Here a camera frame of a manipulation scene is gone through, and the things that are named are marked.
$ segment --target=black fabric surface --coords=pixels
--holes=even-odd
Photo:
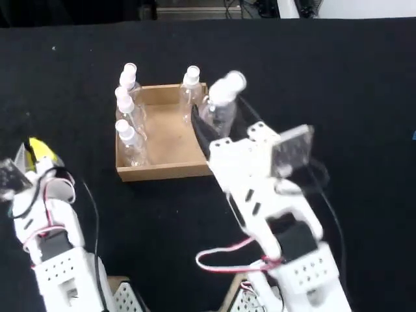
[[[201,21],[0,30],[0,159],[27,135],[83,176],[101,213],[108,275],[129,276],[152,311],[217,309],[231,276],[201,271],[204,248],[243,238],[216,181],[122,183],[114,169],[114,88],[125,62],[143,85],[178,83],[189,64],[211,85],[229,70],[277,131],[315,126],[313,155],[346,237],[355,311],[414,311],[416,19]],[[74,205],[90,251],[94,212]],[[310,198],[335,258],[339,241]],[[43,311],[27,254],[0,213],[2,311]],[[249,263],[259,248],[213,259]]]

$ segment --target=bottle cap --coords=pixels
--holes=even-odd
[[[116,122],[116,130],[120,139],[129,144],[135,137],[135,130],[129,125],[127,120],[120,119]]]
[[[235,100],[246,88],[245,76],[239,71],[231,71],[224,78],[217,80],[209,89],[209,99],[216,106],[225,106]]]
[[[200,69],[197,66],[189,66],[186,74],[183,76],[185,86],[194,86],[200,82]]]
[[[133,63],[127,63],[126,65],[124,65],[123,72],[124,71],[127,72],[127,73],[131,73],[133,75],[136,75],[137,66],[136,66],[136,64],[133,64]]]
[[[133,63],[124,65],[122,74],[120,75],[120,86],[123,86],[128,91],[134,88],[136,83],[137,66]]]
[[[114,93],[116,94],[117,107],[120,112],[129,114],[135,109],[135,103],[126,88],[119,86]]]
[[[229,88],[232,89],[236,94],[243,91],[247,86],[247,80],[245,76],[237,70],[230,71],[226,75],[225,80],[227,81]]]

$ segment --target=plastic bottle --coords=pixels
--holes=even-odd
[[[189,66],[179,88],[179,108],[186,124],[190,124],[190,110],[193,104],[200,106],[201,102],[200,69],[197,66]]]
[[[146,120],[146,108],[142,97],[142,87],[136,81],[137,66],[133,63],[124,65],[122,74],[120,75],[120,86],[127,89],[129,95],[135,102],[135,105],[142,111],[143,119]]]
[[[144,166],[148,164],[148,156],[144,139],[131,127],[126,120],[116,122],[116,130],[120,137],[118,151],[124,166]]]
[[[117,99],[116,120],[127,120],[129,125],[147,140],[142,111],[133,103],[133,99],[124,87],[119,86],[114,93]]]
[[[200,117],[222,138],[229,136],[237,111],[235,99],[246,85],[246,78],[241,72],[231,71],[210,87],[204,99]]]

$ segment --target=robotic hand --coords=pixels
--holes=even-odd
[[[95,253],[85,251],[78,217],[71,206],[74,184],[63,162],[34,138],[22,144],[14,162],[0,162],[0,198],[10,201],[8,216],[14,221],[23,250],[30,254],[46,311],[141,312],[129,285],[120,287],[113,297],[97,256],[98,236]]]
[[[330,247],[322,241],[322,226],[302,189],[287,179],[308,164],[313,128],[301,125],[277,134],[240,100],[230,137],[220,138],[199,117],[196,106],[192,126],[239,226],[250,238],[230,248],[201,252],[197,264],[212,272],[247,272],[268,312],[351,311]],[[274,227],[288,216],[291,222]],[[265,257],[249,268],[200,263],[203,255],[233,251],[254,240]],[[263,272],[277,282],[278,294]]]

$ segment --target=cardboard box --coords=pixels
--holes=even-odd
[[[203,84],[203,91],[207,93],[206,84]],[[150,165],[124,167],[118,153],[116,133],[116,168],[122,181],[211,175],[192,126],[182,121],[178,105],[179,84],[143,86],[142,92],[146,104],[146,144]]]

